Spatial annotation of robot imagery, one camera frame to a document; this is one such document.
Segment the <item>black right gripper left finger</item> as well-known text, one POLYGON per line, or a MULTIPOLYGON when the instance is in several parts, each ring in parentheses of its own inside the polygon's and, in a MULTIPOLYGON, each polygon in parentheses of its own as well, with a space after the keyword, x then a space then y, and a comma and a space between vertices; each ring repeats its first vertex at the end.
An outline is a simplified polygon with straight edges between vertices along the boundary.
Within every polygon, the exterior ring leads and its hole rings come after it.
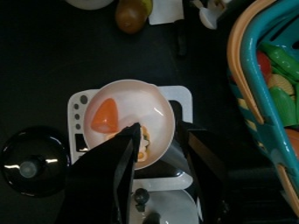
POLYGON ((56 224, 128 224, 140 136, 136 122, 71 166, 56 224))

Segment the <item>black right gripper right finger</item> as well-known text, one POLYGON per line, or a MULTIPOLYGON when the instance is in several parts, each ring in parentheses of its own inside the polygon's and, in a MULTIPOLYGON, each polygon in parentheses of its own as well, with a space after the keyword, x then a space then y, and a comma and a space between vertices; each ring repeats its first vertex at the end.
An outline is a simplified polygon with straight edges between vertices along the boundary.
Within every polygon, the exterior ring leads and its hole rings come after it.
POLYGON ((192 123, 176 123, 176 136, 195 181, 203 224, 225 224, 227 167, 217 155, 221 139, 192 123))

